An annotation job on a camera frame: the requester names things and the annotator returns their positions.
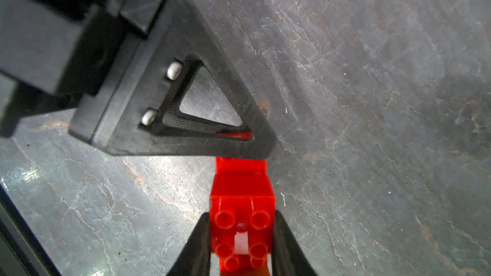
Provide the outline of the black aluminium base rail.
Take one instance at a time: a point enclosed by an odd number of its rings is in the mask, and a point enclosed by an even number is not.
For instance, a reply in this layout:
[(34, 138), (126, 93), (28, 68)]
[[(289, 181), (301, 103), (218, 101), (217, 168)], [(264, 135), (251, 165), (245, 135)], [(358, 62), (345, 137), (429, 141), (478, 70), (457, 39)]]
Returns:
[(1, 189), (1, 275), (60, 275), (5, 189)]

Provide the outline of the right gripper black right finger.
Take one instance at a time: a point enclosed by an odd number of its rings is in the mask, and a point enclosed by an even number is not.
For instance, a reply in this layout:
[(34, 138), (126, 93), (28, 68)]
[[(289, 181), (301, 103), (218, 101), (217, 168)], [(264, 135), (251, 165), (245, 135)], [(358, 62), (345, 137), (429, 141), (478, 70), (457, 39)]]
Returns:
[(279, 210), (272, 228), (272, 274), (317, 276)]

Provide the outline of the small red brick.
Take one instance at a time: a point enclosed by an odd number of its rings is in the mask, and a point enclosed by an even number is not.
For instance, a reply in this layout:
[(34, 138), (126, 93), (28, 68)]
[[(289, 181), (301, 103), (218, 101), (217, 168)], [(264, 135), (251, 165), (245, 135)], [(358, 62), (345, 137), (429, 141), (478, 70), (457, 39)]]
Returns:
[(268, 275), (275, 212), (266, 161), (216, 158), (210, 242), (221, 275)]

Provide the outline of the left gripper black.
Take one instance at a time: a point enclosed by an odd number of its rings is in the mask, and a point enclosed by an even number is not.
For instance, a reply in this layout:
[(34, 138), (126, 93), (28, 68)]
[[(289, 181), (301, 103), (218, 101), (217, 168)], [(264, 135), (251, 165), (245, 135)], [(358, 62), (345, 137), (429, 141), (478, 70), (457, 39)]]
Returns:
[(146, 36), (163, 2), (1, 0), (1, 136), (96, 95), (127, 32)]

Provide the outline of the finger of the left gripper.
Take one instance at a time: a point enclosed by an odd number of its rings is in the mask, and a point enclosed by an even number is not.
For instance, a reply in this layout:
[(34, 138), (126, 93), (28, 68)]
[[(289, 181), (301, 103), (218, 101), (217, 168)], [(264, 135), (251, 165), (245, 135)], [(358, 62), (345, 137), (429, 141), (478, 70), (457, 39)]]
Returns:
[[(241, 119), (239, 126), (180, 110), (203, 69)], [(265, 160), (277, 141), (193, 0), (164, 0), (147, 37), (127, 33), (98, 93), (81, 99), (69, 134), (116, 156)]]

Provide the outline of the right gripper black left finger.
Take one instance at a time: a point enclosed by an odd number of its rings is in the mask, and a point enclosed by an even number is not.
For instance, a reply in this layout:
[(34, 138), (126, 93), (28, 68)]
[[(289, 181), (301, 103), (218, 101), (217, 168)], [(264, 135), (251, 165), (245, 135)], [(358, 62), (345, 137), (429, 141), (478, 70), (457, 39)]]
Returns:
[(210, 215), (203, 213), (167, 276), (209, 276), (211, 264)]

